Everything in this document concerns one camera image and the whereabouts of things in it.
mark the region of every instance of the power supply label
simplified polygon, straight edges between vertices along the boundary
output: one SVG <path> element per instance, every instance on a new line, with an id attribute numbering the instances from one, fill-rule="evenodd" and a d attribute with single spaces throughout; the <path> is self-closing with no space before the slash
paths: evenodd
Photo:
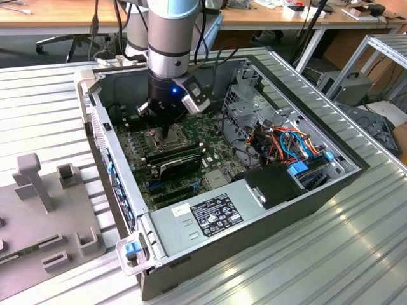
<path id="1" fill-rule="evenodd" d="M 227 194 L 191 207 L 203 235 L 211 237 L 243 221 Z"/>

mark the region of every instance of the wooden desk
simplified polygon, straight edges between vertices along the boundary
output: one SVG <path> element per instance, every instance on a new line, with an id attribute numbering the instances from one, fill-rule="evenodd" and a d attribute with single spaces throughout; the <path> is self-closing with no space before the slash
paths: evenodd
<path id="1" fill-rule="evenodd" d="M 0 8 L 0 36 L 1 35 L 41 35 L 41 34 L 86 34 L 89 33 L 93 17 L 95 0 L 24 0 L 28 10 L 33 15 L 26 15 L 17 11 Z M 308 44 L 297 71 L 302 72 L 312 53 L 327 29 L 384 29 L 390 28 L 395 34 L 407 21 L 391 20 L 385 22 L 358 22 L 344 14 L 341 7 L 334 7 L 335 12 L 317 21 L 315 33 Z M 258 30 L 289 30 L 301 29 L 302 18 L 287 19 L 282 14 L 282 8 L 265 8 L 256 3 L 251 9 L 240 10 L 228 8 L 222 11 L 224 20 L 222 31 L 258 31 Z M 116 15 L 112 0 L 99 2 L 99 32 L 117 32 Z"/>
<path id="2" fill-rule="evenodd" d="M 95 0 L 23 1 L 28 5 L 5 5 L 31 10 L 32 15 L 0 8 L 0 35 L 89 33 L 95 10 Z M 100 33 L 117 32 L 117 19 L 112 0 L 99 0 L 98 17 Z"/>
<path id="3" fill-rule="evenodd" d="M 384 29 L 386 27 L 394 28 L 407 23 L 405 20 L 391 20 L 388 25 L 385 22 L 359 22 L 356 19 L 346 15 L 341 11 L 343 7 L 334 6 L 335 12 L 326 15 L 325 18 L 318 19 L 314 29 L 329 27 L 329 29 L 359 28 L 359 29 Z M 277 29 L 298 29 L 302 28 L 304 19 L 296 17 L 287 19 L 282 13 L 282 7 L 274 9 L 266 8 L 257 3 L 251 3 L 251 9 L 242 10 L 228 8 L 222 11 L 223 23 L 222 30 L 277 30 Z"/>

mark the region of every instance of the gray plastic block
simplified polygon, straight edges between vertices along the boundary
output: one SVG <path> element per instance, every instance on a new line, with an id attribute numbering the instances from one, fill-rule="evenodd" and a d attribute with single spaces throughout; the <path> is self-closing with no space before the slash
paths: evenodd
<path id="1" fill-rule="evenodd" d="M 78 245 L 79 252 L 82 257 L 90 255 L 98 250 L 99 248 L 99 239 L 93 230 L 93 227 L 90 227 L 90 232 L 92 234 L 90 238 L 80 238 L 78 233 L 75 233 L 76 244 Z"/>
<path id="2" fill-rule="evenodd" d="M 43 181 L 38 175 L 41 169 L 41 163 L 39 162 L 37 154 L 26 154 L 24 156 L 17 157 L 18 173 L 23 176 L 27 176 L 36 192 L 39 199 L 43 203 L 46 213 L 51 212 L 53 207 L 51 205 L 51 198 L 43 184 Z"/>
<path id="3" fill-rule="evenodd" d="M 43 269 L 49 273 L 69 264 L 69 256 L 64 250 L 57 254 L 48 256 L 45 259 L 41 259 L 41 263 L 43 264 Z"/>
<path id="4" fill-rule="evenodd" d="M 7 250 L 7 243 L 4 240 L 0 240 L 0 253 Z"/>
<path id="5" fill-rule="evenodd" d="M 37 249 L 29 255 L 2 264 L 0 267 L 0 302 L 42 281 L 95 259 L 106 251 L 84 183 L 62 189 L 56 171 L 41 176 L 41 180 L 54 207 L 54 211 L 48 214 L 44 213 L 44 205 L 39 196 L 29 198 L 22 203 L 14 191 L 14 188 L 18 187 L 17 184 L 0 187 L 0 217 L 5 221 L 5 226 L 0 227 L 0 239 L 7 241 L 7 252 L 0 253 L 0 256 L 18 252 L 27 248 L 28 245 L 38 245 L 38 241 L 43 241 L 41 244 L 48 243 L 51 241 L 50 238 L 59 234 L 64 237 L 64 243 L 56 241 L 49 251 L 44 252 Z M 84 240 L 82 244 L 85 244 L 86 237 L 91 235 L 90 227 L 99 238 L 99 247 L 92 254 L 82 256 L 75 235 L 78 233 Z M 67 252 L 69 263 L 65 266 L 60 264 L 59 268 L 49 273 L 46 272 L 41 260 L 61 251 Z M 15 281 L 17 277 L 24 280 Z"/>
<path id="6" fill-rule="evenodd" d="M 38 241 L 38 243 L 41 243 L 42 241 L 46 242 L 40 244 L 38 248 L 43 252 L 51 250 L 57 246 L 61 246 L 66 243 L 66 240 L 61 233 L 56 234 L 54 236 L 50 236 L 48 238 L 44 238 L 43 240 Z"/>
<path id="7" fill-rule="evenodd" d="M 82 183 L 79 169 L 75 168 L 72 163 L 58 166 L 57 173 L 63 189 Z"/>
<path id="8" fill-rule="evenodd" d="M 17 193 L 21 201 L 38 196 L 36 189 L 31 183 L 27 184 L 26 186 L 17 187 L 14 189 L 14 191 Z"/>
<path id="9" fill-rule="evenodd" d="M 26 184 L 31 183 L 30 179 L 27 176 L 23 176 L 19 173 L 14 173 L 13 178 L 15 183 L 17 183 L 18 186 L 24 186 Z"/>

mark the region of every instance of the aluminum extrusion table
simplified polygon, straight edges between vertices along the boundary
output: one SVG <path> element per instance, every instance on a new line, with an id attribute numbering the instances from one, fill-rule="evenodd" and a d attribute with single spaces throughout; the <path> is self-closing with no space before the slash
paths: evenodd
<path id="1" fill-rule="evenodd" d="M 367 35 L 363 41 L 360 43 L 359 47 L 356 49 L 355 53 L 349 59 L 347 64 L 342 69 L 341 73 L 332 84 L 326 96 L 332 98 L 342 81 L 349 74 L 351 68 L 356 64 L 359 58 L 363 55 L 366 49 L 371 46 L 376 51 L 370 57 L 370 59 L 364 64 L 361 69 L 362 73 L 366 73 L 369 68 L 373 65 L 375 60 L 380 54 L 389 57 L 391 60 L 395 61 L 404 69 L 407 69 L 407 35 Z M 394 97 L 399 94 L 399 92 L 407 85 L 407 78 L 401 82 L 401 84 L 395 88 L 392 93 L 389 95 L 389 100 L 392 100 Z"/>
<path id="2" fill-rule="evenodd" d="M 317 213 L 146 304 L 404 304 L 407 299 L 407 169 L 276 53 L 253 54 L 371 168 Z M 36 151 L 42 174 L 81 168 L 108 251 L 3 301 L 6 304 L 143 304 L 121 272 L 116 224 L 80 120 L 72 74 L 91 62 L 0 70 L 0 182 L 13 171 L 6 146 Z M 271 86 L 267 94 L 286 101 Z"/>

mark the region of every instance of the blue latch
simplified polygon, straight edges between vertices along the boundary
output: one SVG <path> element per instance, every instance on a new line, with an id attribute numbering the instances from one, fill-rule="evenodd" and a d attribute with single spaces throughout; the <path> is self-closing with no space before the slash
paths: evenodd
<path id="1" fill-rule="evenodd" d="M 325 154 L 325 157 L 329 160 L 329 162 L 331 162 L 335 157 L 333 156 L 333 154 L 330 152 L 330 151 L 328 151 L 326 154 Z"/>
<path id="2" fill-rule="evenodd" d="M 295 176 L 298 175 L 299 173 L 308 170 L 308 167 L 305 165 L 303 161 L 299 161 L 296 163 L 292 163 L 288 169 Z"/>
<path id="3" fill-rule="evenodd" d="M 109 165 L 107 166 L 107 173 L 110 175 L 112 173 L 113 162 L 110 161 Z"/>
<path id="4" fill-rule="evenodd" d="M 133 241 L 132 243 L 127 243 L 125 245 L 126 257 L 135 256 L 138 252 L 142 250 L 141 244 L 139 241 Z"/>

